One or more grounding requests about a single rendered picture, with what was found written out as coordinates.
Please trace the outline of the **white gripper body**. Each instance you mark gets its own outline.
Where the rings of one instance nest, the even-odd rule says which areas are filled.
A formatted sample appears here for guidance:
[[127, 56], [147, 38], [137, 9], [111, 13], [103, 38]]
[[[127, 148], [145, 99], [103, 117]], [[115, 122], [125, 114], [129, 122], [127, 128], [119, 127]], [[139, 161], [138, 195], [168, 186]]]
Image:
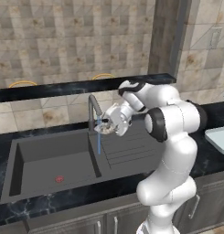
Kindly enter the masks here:
[[117, 135], [123, 136], [129, 128], [133, 108], [129, 103], [114, 103], [103, 115]]

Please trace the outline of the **grey fish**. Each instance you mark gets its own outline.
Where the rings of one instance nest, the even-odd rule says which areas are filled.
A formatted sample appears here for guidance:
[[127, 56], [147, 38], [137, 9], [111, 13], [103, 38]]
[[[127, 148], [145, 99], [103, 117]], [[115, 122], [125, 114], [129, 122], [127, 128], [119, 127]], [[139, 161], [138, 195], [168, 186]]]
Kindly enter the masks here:
[[94, 130], [100, 134], [110, 134], [114, 132], [114, 126], [110, 120], [103, 119], [97, 124]]

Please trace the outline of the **dark grey sink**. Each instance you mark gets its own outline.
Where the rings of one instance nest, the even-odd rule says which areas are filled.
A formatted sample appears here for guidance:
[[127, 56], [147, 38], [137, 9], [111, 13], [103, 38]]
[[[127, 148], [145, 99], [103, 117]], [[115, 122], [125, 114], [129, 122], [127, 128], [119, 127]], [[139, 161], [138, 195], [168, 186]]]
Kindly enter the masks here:
[[22, 138], [11, 143], [1, 202], [55, 193], [120, 177], [154, 171], [164, 146], [142, 121], [122, 137], [89, 130]]

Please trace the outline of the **pale blue tray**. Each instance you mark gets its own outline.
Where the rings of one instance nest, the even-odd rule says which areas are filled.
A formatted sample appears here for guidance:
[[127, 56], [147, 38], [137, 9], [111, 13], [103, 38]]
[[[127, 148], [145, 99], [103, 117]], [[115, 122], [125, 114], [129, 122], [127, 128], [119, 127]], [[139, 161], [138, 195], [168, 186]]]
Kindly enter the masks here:
[[205, 131], [206, 140], [224, 154], [224, 126]]

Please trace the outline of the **dark grey tap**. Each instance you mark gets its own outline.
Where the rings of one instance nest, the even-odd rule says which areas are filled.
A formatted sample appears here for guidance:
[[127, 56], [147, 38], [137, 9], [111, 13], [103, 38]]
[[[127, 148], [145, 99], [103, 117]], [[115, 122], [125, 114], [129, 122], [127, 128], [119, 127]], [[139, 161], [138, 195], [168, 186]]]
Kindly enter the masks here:
[[97, 115], [102, 116], [102, 111], [99, 103], [97, 102], [94, 95], [90, 95], [88, 98], [88, 108], [89, 108], [89, 131], [94, 129], [94, 112]]

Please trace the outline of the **blue water stream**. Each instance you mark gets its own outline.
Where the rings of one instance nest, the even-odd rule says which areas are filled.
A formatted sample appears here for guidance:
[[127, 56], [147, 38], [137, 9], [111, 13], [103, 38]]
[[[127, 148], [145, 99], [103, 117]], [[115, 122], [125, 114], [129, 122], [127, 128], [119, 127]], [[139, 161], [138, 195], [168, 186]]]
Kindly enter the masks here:
[[[101, 124], [101, 117], [97, 115], [97, 126]], [[97, 146], [98, 146], [98, 154], [101, 154], [101, 134], [98, 132], [98, 139], [97, 139]]]

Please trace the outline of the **yellow curved stool back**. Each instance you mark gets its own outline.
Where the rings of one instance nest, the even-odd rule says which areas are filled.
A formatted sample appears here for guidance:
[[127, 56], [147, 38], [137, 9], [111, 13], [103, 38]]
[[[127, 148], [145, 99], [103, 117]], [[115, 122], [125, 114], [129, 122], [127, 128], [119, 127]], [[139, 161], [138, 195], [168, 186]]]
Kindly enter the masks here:
[[98, 78], [116, 78], [114, 75], [110, 73], [101, 73], [96, 76], [94, 76], [91, 80], [97, 80]]
[[32, 87], [32, 86], [37, 86], [37, 84], [31, 80], [19, 80], [11, 83], [8, 86], [8, 88], [12, 89], [12, 88], [23, 88], [23, 87]]

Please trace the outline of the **grey cupboard door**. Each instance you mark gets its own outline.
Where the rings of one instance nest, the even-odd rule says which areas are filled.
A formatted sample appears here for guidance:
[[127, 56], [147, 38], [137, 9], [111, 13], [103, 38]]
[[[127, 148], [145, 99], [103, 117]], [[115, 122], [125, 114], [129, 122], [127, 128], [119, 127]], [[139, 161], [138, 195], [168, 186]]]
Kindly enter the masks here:
[[135, 234], [145, 221], [148, 210], [149, 207], [134, 203], [109, 211], [106, 215], [107, 234], [114, 234], [114, 217], [118, 218], [118, 234]]
[[33, 218], [28, 221], [28, 234], [98, 234], [97, 221], [101, 222], [101, 234], [106, 234], [103, 215]]
[[195, 204], [196, 196], [184, 204], [176, 228], [181, 234], [198, 234], [209, 228], [215, 228], [224, 223], [224, 179], [197, 190], [200, 201], [192, 219], [188, 218]]

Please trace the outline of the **grey wall socket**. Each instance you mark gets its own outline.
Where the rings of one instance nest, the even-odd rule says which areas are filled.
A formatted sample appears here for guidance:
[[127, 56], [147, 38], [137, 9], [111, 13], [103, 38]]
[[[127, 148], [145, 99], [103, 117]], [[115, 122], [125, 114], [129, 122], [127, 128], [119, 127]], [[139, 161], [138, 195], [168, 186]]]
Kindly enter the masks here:
[[209, 45], [208, 45], [209, 49], [215, 49], [217, 47], [221, 31], [222, 31], [221, 27], [213, 27], [211, 29], [211, 36], [209, 38]]

